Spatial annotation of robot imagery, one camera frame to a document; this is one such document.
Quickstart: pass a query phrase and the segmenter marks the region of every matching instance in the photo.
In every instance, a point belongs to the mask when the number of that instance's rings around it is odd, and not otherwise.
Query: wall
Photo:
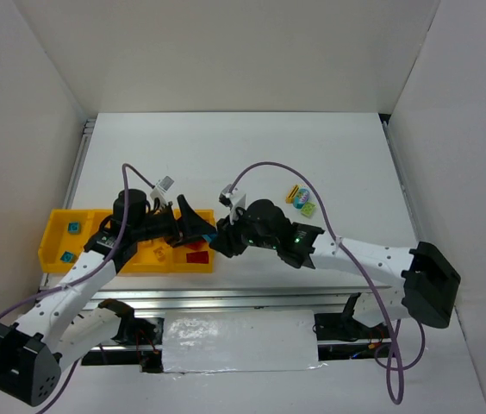
[[[486,0],[441,2],[389,131],[420,232],[461,272],[486,396]]]
[[[392,112],[439,0],[16,0],[97,112]]]
[[[37,249],[65,195],[81,122],[10,0],[0,0],[0,311],[34,293]]]

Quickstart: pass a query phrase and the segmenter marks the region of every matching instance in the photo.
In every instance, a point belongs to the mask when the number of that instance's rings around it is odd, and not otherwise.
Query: table surface
[[[220,190],[260,160],[289,164],[307,176],[321,192],[340,235],[415,245],[377,114],[100,114],[72,208],[110,208],[122,188],[121,164],[129,162],[153,181],[170,175],[176,180],[171,199],[183,193],[192,207],[214,208],[218,218],[227,214],[217,202]],[[286,171],[263,167],[245,177],[240,188],[249,201],[270,198],[291,220],[308,222],[284,203],[285,193],[297,182]],[[146,190],[133,176],[130,185]],[[309,223],[322,225],[321,216]],[[341,311],[347,294],[365,286],[358,276],[297,271],[258,249],[231,260],[218,255],[215,266],[211,275],[117,277],[92,303],[121,298],[141,317],[161,314],[161,309],[199,307]],[[414,321],[404,321],[400,337],[405,362],[410,362],[419,346]],[[329,361],[305,371],[186,375],[143,374],[134,366],[79,367],[65,396],[49,412],[486,413],[456,315],[448,329],[427,329],[427,351],[406,374],[401,407],[390,403],[384,377],[373,361],[356,360]],[[0,392],[1,412],[35,411]]]
[[[343,113],[167,113],[100,114],[91,137],[73,209],[111,208],[122,189],[121,164],[128,162],[152,182],[171,176],[168,195],[184,194],[194,209],[228,211],[220,191],[247,166],[275,160],[293,166],[323,198],[339,235],[388,246],[416,240],[377,114]],[[284,202],[299,183],[273,166],[246,175],[239,188],[247,205],[269,198],[286,216],[323,226]],[[130,186],[148,192],[133,174]],[[335,271],[296,270],[272,251],[247,249],[231,260],[217,254],[213,274],[150,274],[115,278],[109,289],[251,289],[264,287],[364,286],[359,276]]]

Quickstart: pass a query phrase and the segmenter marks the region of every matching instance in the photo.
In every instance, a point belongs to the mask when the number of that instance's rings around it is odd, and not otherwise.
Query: yellow object
[[[84,245],[99,229],[102,220],[112,213],[111,210],[52,210],[42,237],[38,258],[44,273],[67,273],[74,263],[61,261],[64,252],[77,257],[83,252]],[[215,225],[213,210],[196,210],[208,223]],[[180,217],[180,211],[174,210]],[[74,235],[68,232],[68,223],[79,222],[81,231]],[[187,263],[186,255],[195,252],[208,252],[209,263]],[[171,248],[163,239],[138,243],[138,253],[128,261],[121,273],[212,273],[215,258],[214,250],[208,243],[198,249],[187,247]]]
[[[293,199],[295,198],[295,195],[298,192],[299,188],[300,187],[298,185],[295,185],[291,189],[291,191],[289,191],[289,194],[287,194],[287,197],[285,198],[285,203],[287,203],[287,204],[292,204],[293,203]]]

